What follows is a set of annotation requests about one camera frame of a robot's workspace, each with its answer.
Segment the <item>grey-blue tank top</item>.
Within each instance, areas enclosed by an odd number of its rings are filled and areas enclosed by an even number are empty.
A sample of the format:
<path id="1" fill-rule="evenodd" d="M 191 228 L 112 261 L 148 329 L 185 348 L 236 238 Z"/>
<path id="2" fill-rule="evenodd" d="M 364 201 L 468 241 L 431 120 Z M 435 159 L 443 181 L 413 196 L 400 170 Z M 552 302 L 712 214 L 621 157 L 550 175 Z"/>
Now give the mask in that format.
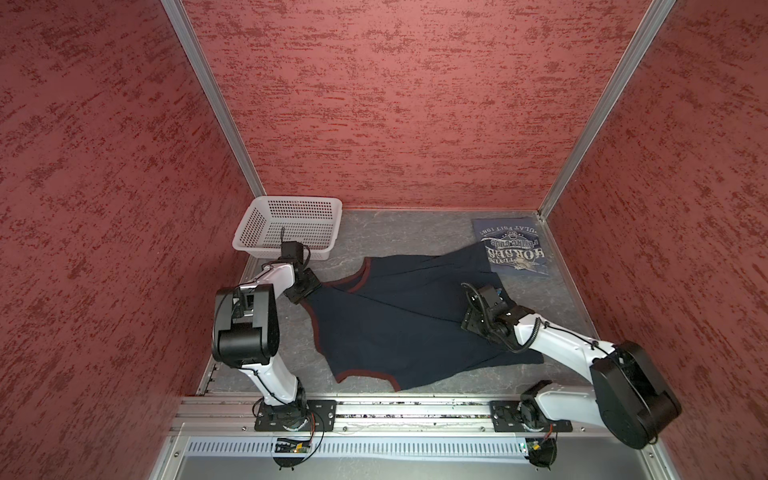
<path id="1" fill-rule="evenodd" d="M 534 219 L 473 219 L 472 226 L 493 271 L 504 275 L 549 275 L 547 255 Z"/>

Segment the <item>dark navy maroon-trimmed tank top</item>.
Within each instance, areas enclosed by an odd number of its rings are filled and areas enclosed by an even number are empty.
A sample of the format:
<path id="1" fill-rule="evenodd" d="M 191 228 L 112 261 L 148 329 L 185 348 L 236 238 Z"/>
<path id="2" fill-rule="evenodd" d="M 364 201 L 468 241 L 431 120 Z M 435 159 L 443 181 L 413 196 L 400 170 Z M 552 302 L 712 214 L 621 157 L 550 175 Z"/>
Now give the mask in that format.
<path id="1" fill-rule="evenodd" d="M 462 329 L 465 284 L 503 288 L 480 243 L 439 256 L 367 257 L 300 304 L 337 382 L 370 377 L 401 391 L 465 371 L 543 363 L 536 351 L 512 353 Z"/>

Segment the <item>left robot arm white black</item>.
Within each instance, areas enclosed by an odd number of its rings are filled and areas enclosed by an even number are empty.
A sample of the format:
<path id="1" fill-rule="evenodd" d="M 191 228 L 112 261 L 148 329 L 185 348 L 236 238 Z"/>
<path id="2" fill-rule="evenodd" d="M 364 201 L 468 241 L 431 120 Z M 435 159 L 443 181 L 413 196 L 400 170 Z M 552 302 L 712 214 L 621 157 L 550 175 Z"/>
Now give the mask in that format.
<path id="1" fill-rule="evenodd" d="M 308 268 L 311 251 L 297 241 L 281 244 L 280 256 L 251 280 L 217 291 L 212 333 L 213 358 L 243 374 L 262 394 L 258 419 L 286 431 L 311 420 L 306 394 L 280 357 L 277 299 L 300 300 L 320 286 Z"/>

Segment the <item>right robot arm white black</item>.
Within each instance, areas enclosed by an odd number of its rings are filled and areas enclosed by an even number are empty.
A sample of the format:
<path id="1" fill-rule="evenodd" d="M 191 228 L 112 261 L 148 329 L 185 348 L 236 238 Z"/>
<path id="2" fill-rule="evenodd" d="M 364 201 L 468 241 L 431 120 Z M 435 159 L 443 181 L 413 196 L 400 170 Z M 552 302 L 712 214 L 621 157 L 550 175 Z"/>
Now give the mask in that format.
<path id="1" fill-rule="evenodd" d="M 503 424 L 528 432 L 549 432 L 559 422 L 590 424 L 640 450 L 681 415 L 676 394 L 640 345 L 584 336 L 504 300 L 490 285 L 462 288 L 468 301 L 463 330 L 514 354 L 538 352 L 589 383 L 575 387 L 542 380 L 520 396 L 514 410 L 496 415 Z"/>

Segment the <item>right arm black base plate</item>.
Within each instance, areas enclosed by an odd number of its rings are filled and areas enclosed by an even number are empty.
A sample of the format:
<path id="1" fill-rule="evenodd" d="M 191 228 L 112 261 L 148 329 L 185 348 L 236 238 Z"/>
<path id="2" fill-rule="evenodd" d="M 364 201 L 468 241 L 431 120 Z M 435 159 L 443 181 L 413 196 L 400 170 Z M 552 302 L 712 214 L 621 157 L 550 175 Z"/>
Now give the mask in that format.
<path id="1" fill-rule="evenodd" d="M 489 402 L 490 419 L 496 433 L 541 432 L 546 425 L 536 418 L 526 417 L 519 400 Z"/>

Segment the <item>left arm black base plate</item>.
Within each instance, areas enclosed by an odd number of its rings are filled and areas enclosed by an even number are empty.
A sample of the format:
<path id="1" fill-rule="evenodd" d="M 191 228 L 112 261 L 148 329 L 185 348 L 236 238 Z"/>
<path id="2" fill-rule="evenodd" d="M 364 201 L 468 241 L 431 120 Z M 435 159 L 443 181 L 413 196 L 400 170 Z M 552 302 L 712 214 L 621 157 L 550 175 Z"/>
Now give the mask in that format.
<path id="1" fill-rule="evenodd" d="M 270 406 L 259 400 L 252 406 L 257 432 L 321 433 L 334 429 L 338 403 L 306 400 L 288 406 Z"/>

